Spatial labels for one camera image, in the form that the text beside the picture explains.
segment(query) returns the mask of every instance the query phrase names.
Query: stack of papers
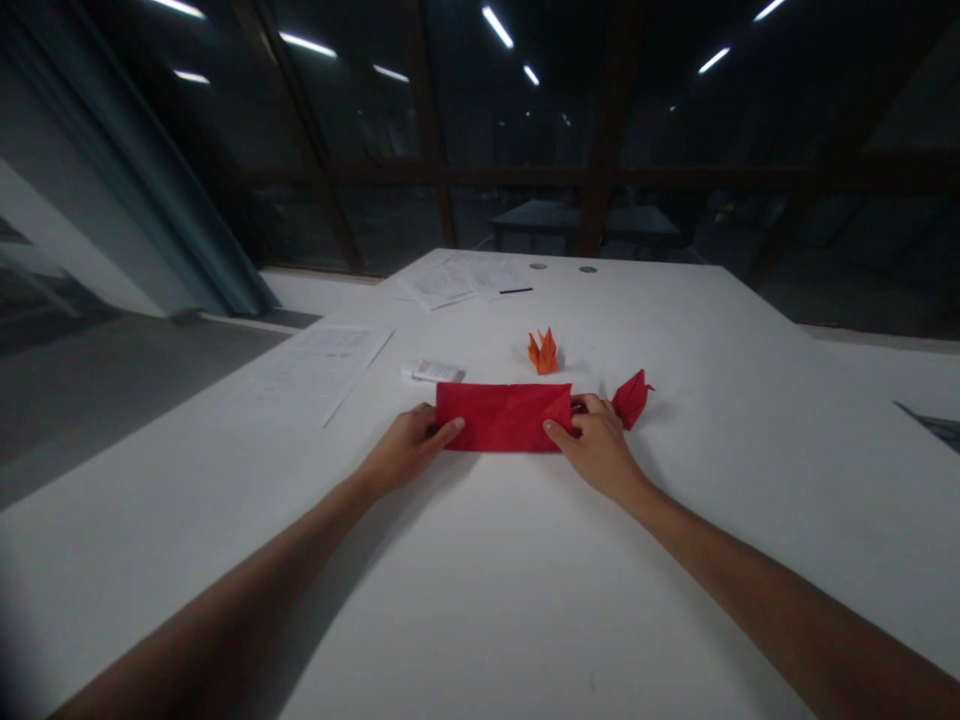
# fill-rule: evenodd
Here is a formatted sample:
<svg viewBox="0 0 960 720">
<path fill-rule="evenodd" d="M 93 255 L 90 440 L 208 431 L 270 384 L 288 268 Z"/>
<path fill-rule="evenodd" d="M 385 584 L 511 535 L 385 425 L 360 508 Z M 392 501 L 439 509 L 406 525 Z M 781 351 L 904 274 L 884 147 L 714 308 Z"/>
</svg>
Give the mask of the stack of papers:
<svg viewBox="0 0 960 720">
<path fill-rule="evenodd" d="M 272 363 L 227 396 L 220 421 L 323 427 L 392 333 L 378 327 L 313 325 L 284 343 Z"/>
<path fill-rule="evenodd" d="M 516 263 L 490 253 L 452 255 L 400 276 L 397 283 L 427 312 L 464 300 L 492 302 L 533 291 Z"/>
</svg>

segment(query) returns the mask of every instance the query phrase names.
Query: forearm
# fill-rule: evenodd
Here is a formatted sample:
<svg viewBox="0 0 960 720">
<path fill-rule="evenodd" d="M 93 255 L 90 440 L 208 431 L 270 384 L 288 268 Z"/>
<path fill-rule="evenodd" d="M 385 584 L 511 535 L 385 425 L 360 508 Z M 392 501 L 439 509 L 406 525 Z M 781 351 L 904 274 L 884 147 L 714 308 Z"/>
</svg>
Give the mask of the forearm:
<svg viewBox="0 0 960 720">
<path fill-rule="evenodd" d="M 624 503 L 827 717 L 960 717 L 960 685 L 876 626 L 648 482 Z"/>
<path fill-rule="evenodd" d="M 276 630 L 347 533 L 379 498 L 365 478 L 334 488 L 121 657 L 55 718 L 165 718 L 232 700 Z M 210 692 L 210 681 L 217 685 Z"/>
</svg>

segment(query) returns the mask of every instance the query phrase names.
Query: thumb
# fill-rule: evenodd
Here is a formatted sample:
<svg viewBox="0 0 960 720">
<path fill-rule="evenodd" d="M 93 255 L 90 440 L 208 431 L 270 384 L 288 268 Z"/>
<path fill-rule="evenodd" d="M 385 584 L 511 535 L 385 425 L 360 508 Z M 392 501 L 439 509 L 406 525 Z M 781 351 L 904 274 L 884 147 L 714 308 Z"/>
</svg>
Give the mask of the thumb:
<svg viewBox="0 0 960 720">
<path fill-rule="evenodd" d="M 543 424 L 543 429 L 547 431 L 547 435 L 550 436 L 550 439 L 557 444 L 557 447 L 560 448 L 564 454 L 573 448 L 577 442 L 570 433 L 563 429 L 560 423 L 553 420 L 547 420 Z"/>
<path fill-rule="evenodd" d="M 463 418 L 451 420 L 442 428 L 437 430 L 436 435 L 423 444 L 424 449 L 429 453 L 439 453 L 450 443 L 451 440 L 460 434 L 460 431 L 463 430 L 463 426 L 466 424 L 466 420 Z"/>
</svg>

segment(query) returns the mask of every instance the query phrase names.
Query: red paper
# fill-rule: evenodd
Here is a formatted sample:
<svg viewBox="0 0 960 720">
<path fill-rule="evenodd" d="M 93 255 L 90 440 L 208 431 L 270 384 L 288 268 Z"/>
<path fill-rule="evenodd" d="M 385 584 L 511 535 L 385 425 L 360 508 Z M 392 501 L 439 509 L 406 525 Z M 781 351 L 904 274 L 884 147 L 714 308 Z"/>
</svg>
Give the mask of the red paper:
<svg viewBox="0 0 960 720">
<path fill-rule="evenodd" d="M 633 430 L 633 426 L 640 419 L 640 414 L 647 406 L 647 392 L 650 390 L 653 390 L 653 386 L 647 385 L 644 372 L 641 370 L 621 385 L 617 394 L 613 396 L 614 412 L 627 430 Z"/>
<path fill-rule="evenodd" d="M 447 450 L 560 452 L 543 429 L 555 420 L 570 424 L 570 385 L 437 385 L 437 425 L 467 421 Z"/>
</svg>

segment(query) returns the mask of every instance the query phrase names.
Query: orange origami crane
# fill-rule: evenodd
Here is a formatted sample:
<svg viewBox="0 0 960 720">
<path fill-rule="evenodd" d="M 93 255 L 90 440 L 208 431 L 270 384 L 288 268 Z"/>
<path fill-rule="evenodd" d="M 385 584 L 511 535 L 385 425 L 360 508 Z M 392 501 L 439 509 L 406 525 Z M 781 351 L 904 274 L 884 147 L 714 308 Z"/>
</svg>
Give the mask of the orange origami crane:
<svg viewBox="0 0 960 720">
<path fill-rule="evenodd" d="M 552 372 L 560 372 L 560 365 L 557 363 L 557 344 L 553 341 L 553 332 L 547 328 L 547 334 L 537 330 L 540 336 L 540 347 L 537 347 L 537 341 L 533 339 L 533 333 L 530 334 L 530 362 L 537 369 L 537 375 L 549 375 Z"/>
</svg>

